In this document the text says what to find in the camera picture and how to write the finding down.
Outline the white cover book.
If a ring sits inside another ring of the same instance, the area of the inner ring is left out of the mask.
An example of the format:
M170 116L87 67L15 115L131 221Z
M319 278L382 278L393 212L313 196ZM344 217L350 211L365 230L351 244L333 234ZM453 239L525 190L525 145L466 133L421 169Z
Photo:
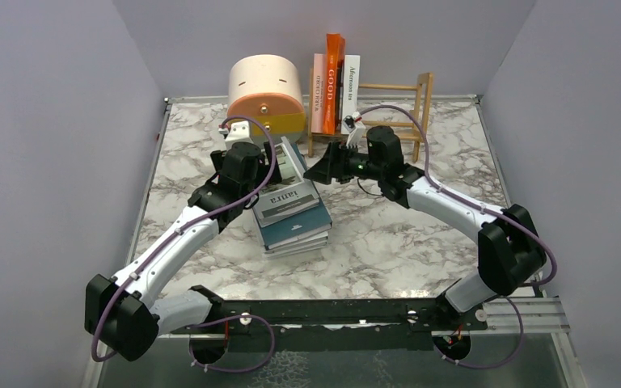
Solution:
M360 55L346 55L342 69L340 120L357 111L357 90L361 68Z

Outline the pink flower cover book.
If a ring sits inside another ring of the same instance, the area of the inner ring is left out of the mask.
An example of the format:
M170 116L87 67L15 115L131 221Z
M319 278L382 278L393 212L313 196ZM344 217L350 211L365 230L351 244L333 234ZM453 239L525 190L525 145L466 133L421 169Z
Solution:
M325 55L315 53L310 85L310 130L312 133L323 132L323 92L325 77Z

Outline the orange fashion show book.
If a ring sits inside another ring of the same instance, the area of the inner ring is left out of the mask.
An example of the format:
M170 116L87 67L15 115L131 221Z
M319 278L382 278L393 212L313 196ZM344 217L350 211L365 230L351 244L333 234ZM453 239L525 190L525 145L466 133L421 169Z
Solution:
M323 134L334 135L338 82L341 62L344 60L345 39L340 33L326 35L325 87L323 93Z

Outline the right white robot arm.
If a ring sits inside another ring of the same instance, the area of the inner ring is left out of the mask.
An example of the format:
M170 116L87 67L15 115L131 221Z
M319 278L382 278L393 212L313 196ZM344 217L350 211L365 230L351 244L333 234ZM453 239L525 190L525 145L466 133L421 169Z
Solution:
M388 126L368 130L365 153L354 145L331 142L304 176L321 184L347 183L354 178L374 180L388 200L431 215L476 243L476 272L436 299L434 318L446 329L457 327L479 304L509 296L547 262L525 208L512 205L503 209L443 187L404 161L400 139Z

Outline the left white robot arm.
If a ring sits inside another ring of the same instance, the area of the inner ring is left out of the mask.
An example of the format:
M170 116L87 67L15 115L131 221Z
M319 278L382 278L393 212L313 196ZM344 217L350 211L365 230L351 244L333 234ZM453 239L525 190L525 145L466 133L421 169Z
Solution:
M242 214L275 165L245 141L212 157L215 175L192 193L168 230L113 276L97 274L87 283L84 328L92 336L94 361L115 355L135 361L161 335L190 325L209 332L221 324L212 293L193 288L176 297L159 294L188 259Z

